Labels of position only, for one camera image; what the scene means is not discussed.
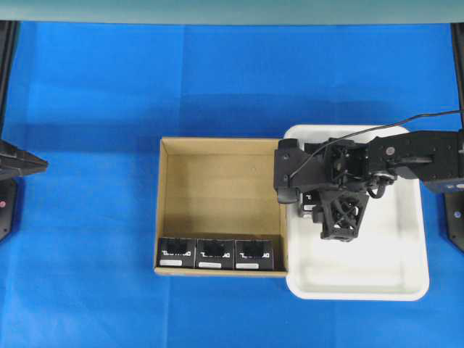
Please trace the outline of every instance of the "white label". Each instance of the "white label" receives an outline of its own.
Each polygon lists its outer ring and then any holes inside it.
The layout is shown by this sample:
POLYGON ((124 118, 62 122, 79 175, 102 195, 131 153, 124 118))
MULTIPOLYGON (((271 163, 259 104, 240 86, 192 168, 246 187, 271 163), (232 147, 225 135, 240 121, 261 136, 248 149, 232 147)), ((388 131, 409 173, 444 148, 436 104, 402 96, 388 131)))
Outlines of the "white label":
POLYGON ((260 266, 257 263, 236 263, 237 270, 257 270, 260 266))
POLYGON ((221 268, 221 264, 217 262, 198 262, 200 268, 221 268))
POLYGON ((160 260, 160 266, 182 266, 182 260, 160 260))

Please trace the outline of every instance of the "black cable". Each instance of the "black cable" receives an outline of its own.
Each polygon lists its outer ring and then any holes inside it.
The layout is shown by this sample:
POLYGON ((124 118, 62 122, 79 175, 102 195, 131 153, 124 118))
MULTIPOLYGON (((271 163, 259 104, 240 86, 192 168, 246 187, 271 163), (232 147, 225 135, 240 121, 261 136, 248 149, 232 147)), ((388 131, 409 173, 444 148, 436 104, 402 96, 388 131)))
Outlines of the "black cable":
POLYGON ((337 139, 334 139, 332 141, 329 141, 327 143, 325 143, 324 145, 318 147, 307 159, 305 159, 303 161, 303 163, 292 173, 290 174, 290 179, 292 179, 296 174, 299 173, 299 171, 301 169, 303 169, 305 167, 305 165, 320 151, 320 150, 323 150, 325 149, 327 146, 330 146, 330 145, 333 145, 337 142, 339 142, 340 140, 343 140, 343 139, 346 139, 346 138, 351 138, 353 136, 359 136, 360 134, 364 134, 364 133, 367 133, 367 132, 372 132, 372 131, 379 131, 381 129, 385 129, 385 128, 390 128, 390 127, 396 127, 398 125, 404 125, 405 123, 408 123, 410 121, 413 121, 413 120, 416 120, 418 118, 422 118, 422 117, 436 117, 436 116, 443 116, 443 115, 453 115, 453 114, 462 114, 464 113, 464 109, 459 109, 459 110, 452 110, 452 111, 443 111, 443 112, 436 112, 436 113, 433 113, 433 114, 419 114, 419 115, 416 115, 416 116, 412 116, 412 117, 409 117, 409 118, 406 118, 405 120, 403 121, 399 121, 399 122, 396 122, 396 123, 392 123, 391 125, 379 125, 377 127, 372 127, 372 128, 368 128, 368 129, 365 129, 365 130, 359 130, 358 132, 354 132, 354 133, 351 133, 351 134, 347 134, 345 136, 342 136, 341 138, 337 138, 337 139))

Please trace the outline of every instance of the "black stand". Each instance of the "black stand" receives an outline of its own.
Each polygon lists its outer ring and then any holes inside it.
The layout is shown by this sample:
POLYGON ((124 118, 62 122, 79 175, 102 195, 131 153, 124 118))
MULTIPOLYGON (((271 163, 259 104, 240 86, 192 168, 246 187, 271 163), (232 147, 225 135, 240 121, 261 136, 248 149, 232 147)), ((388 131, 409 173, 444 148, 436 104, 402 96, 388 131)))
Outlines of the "black stand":
MULTIPOLYGON (((451 24, 452 48, 455 55, 460 109, 464 108, 464 23, 451 24)), ((464 128, 464 114, 461 114, 464 128)), ((464 252, 464 192, 444 195, 448 238, 464 252)))

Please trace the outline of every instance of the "blue fabric surface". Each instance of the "blue fabric surface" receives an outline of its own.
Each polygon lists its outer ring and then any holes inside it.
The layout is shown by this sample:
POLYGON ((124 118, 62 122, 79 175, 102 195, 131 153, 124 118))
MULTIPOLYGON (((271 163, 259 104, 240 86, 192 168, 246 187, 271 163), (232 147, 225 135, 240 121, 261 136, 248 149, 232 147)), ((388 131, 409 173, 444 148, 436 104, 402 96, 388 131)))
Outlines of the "blue fabric surface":
POLYGON ((161 136, 281 137, 457 106, 448 25, 23 23, 4 138, 50 167, 22 182, 0 245, 0 346, 461 347, 464 256, 425 189, 431 285, 417 302, 304 301, 283 279, 152 271, 161 136))

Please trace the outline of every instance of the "robotic arm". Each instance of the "robotic arm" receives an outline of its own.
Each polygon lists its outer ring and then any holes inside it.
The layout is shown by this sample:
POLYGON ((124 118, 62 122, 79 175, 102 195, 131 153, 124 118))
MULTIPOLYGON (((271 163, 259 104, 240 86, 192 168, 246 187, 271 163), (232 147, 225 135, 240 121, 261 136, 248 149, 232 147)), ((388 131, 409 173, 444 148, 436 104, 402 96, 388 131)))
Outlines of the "robotic arm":
POLYGON ((303 149, 297 139, 284 139, 274 155, 279 203, 299 203, 302 217, 322 223, 322 239, 357 238, 369 198, 381 198, 398 177, 418 178, 435 193, 464 191, 464 130, 418 131, 366 144, 345 138, 303 149))

